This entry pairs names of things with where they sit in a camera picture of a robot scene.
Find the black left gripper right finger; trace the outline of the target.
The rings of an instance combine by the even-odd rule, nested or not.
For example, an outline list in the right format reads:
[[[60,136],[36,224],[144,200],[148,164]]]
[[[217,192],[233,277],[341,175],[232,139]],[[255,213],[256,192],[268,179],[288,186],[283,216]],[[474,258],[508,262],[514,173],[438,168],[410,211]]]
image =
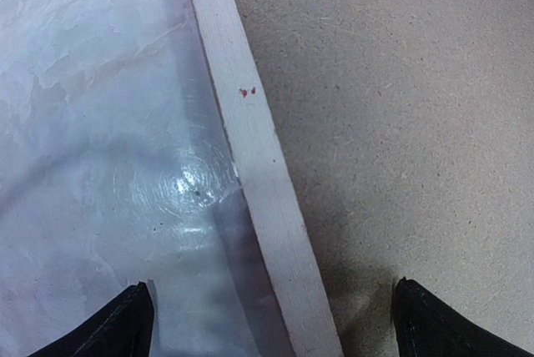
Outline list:
[[[395,286],[391,313],[400,357],[530,355],[466,319],[413,279]]]

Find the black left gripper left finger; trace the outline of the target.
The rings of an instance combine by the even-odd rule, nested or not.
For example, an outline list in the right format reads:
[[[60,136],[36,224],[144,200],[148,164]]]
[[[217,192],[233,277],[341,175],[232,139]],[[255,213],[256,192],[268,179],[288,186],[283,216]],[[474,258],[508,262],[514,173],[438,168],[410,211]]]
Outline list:
[[[149,289],[139,282],[33,356],[148,356],[153,326]]]

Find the red wooden picture frame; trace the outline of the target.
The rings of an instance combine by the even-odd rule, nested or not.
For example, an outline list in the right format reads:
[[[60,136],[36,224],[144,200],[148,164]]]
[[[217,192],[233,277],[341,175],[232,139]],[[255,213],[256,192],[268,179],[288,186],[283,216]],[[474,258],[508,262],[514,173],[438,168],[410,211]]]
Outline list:
[[[297,356],[343,354],[235,0],[192,0],[224,130]]]

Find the brown cardboard backing board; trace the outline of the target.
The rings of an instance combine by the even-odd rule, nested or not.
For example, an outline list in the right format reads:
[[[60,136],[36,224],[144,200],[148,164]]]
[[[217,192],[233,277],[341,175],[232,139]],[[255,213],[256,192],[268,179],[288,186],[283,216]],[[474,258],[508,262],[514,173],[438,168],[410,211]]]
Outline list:
[[[533,0],[236,0],[348,356],[414,279],[533,348]]]

